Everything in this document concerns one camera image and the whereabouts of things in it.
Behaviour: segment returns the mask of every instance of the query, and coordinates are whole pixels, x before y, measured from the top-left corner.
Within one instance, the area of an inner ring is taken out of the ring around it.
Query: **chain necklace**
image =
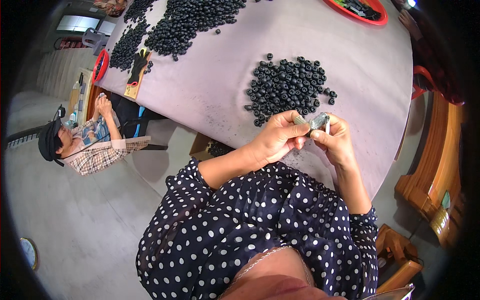
[[[259,259],[257,259],[253,264],[251,264],[248,268],[246,268],[243,272],[240,273],[240,275],[234,280],[232,281],[232,283],[228,286],[228,288],[226,290],[223,291],[223,293],[218,296],[217,300],[220,300],[223,295],[240,279],[243,277],[243,275],[245,275],[245,273],[247,273],[248,271],[250,271],[250,269],[252,269],[257,263],[259,263],[262,259],[264,259],[265,257],[269,256],[270,254],[272,253],[275,253],[277,251],[280,251],[282,249],[285,249],[285,248],[293,248],[292,246],[283,246],[283,247],[280,247],[280,248],[276,248],[276,249],[273,249],[269,252],[267,252],[267,254],[265,254],[264,256],[260,257]],[[303,263],[303,271],[305,272],[305,276],[307,277],[307,283],[309,286],[312,285],[312,283],[310,282],[310,276],[308,274],[308,270],[307,270],[307,265],[305,264],[305,262],[303,261],[303,259],[301,258],[301,255],[300,253],[298,252],[297,249],[293,248],[297,253],[298,255],[300,256],[300,259]]]

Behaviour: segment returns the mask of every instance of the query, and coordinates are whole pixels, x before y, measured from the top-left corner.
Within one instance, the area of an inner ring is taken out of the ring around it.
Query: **work glove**
[[[140,72],[147,65],[147,57],[150,52],[145,51],[144,49],[140,50],[139,53],[135,53],[133,60],[133,68],[130,72],[130,78],[127,81],[127,85],[136,86],[140,80]]]

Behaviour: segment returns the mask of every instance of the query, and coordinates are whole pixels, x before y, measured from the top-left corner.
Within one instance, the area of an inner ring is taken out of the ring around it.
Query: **red basket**
[[[102,59],[102,57],[103,57],[102,66],[100,67],[100,71],[98,72],[97,77],[95,77],[96,68],[100,64],[100,60]],[[95,66],[93,67],[92,84],[94,84],[96,81],[99,81],[100,79],[102,79],[103,75],[107,71],[108,62],[109,62],[108,52],[106,52],[105,49],[103,49],[102,51],[100,51],[100,54],[98,55],[98,58],[96,59]]]
[[[387,24],[388,22],[388,14],[387,12],[385,11],[385,7],[380,3],[379,0],[360,0],[362,3],[364,4],[367,4],[368,6],[370,6],[372,9],[378,11],[379,13],[382,14],[382,16],[380,17],[379,20],[377,21],[372,21],[372,20],[368,20],[368,19],[365,19],[365,18],[362,18],[360,17],[359,15],[357,14],[354,14],[353,12],[341,7],[340,5],[338,5],[334,0],[324,0],[331,8],[333,8],[334,10],[336,10],[337,12],[340,12],[340,13],[344,13],[344,14],[348,14],[360,21],[364,21],[366,23],[369,23],[369,24],[373,24],[373,25],[385,25]]]

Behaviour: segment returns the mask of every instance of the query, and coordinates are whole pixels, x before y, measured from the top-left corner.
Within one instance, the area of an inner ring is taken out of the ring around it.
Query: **fingernail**
[[[318,136],[319,136],[319,134],[316,130],[314,130],[310,133],[310,137],[313,138],[313,139],[318,138]]]

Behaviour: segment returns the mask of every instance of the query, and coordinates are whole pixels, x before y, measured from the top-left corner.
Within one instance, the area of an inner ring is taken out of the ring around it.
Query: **gray floor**
[[[60,104],[27,92],[11,108],[9,133],[42,125]],[[419,144],[426,99],[412,102],[398,160],[373,199],[378,226],[412,237],[424,260],[427,284],[446,259],[435,235],[411,207],[394,197]],[[167,151],[139,151],[105,171],[80,177],[45,161],[36,141],[6,151],[6,183],[18,235],[36,243],[36,274],[54,299],[149,299],[138,283],[135,255],[140,237],[165,192],[165,178],[189,160],[196,132],[171,120],[152,121],[147,134]]]

